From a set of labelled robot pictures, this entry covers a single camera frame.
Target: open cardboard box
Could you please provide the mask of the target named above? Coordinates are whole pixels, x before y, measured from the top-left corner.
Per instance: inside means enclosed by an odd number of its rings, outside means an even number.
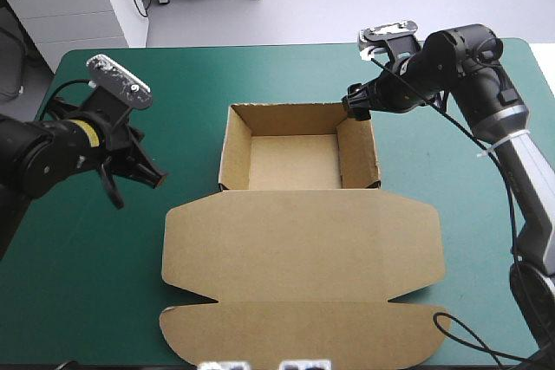
[[[219,182],[166,217],[164,281],[219,302],[161,314],[180,357],[394,369],[439,347],[443,308],[390,302],[443,277],[439,217],[365,189],[380,184],[369,122],[339,103],[233,105]]]
[[[369,121],[341,103],[236,104],[229,108],[219,171],[225,190],[376,188]]]

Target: white desk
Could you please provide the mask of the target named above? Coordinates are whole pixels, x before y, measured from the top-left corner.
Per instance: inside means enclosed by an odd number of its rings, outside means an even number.
[[[133,0],[7,0],[56,71],[73,49],[144,48],[148,18]],[[137,0],[142,13],[142,1]]]

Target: green table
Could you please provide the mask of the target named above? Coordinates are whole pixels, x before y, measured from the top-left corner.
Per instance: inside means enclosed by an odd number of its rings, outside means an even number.
[[[66,55],[50,91],[87,77],[84,62],[95,52]],[[135,112],[132,123],[170,176],[154,191],[119,180],[121,211],[94,172],[68,179],[30,207],[0,263],[0,363],[180,363],[162,338],[159,313],[205,299],[160,278],[164,216],[218,191],[229,104],[339,101],[349,84],[379,72],[360,61],[354,44],[104,52],[152,88],[153,106]],[[555,161],[555,100],[531,50],[506,40],[503,63],[531,109],[533,137]],[[73,86],[64,96],[80,100],[88,91]],[[454,104],[451,112],[461,119]],[[446,278],[397,301],[445,305],[491,347],[532,353],[507,283],[506,195],[491,162],[477,159],[473,144],[428,108],[376,113],[373,121],[383,189],[441,214]],[[490,362],[451,341],[429,361]]]

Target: white floor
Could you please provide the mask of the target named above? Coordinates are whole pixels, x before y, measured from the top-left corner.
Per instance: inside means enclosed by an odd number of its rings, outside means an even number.
[[[555,91],[555,0],[171,0],[150,9],[149,47],[353,42],[359,29],[400,19],[420,26],[419,37],[467,23],[484,23],[501,37],[534,44]],[[0,16],[0,24],[5,18]],[[0,54],[6,54],[0,36]],[[0,82],[5,77],[0,68]],[[26,92],[4,112],[33,118],[49,83],[31,68]]]

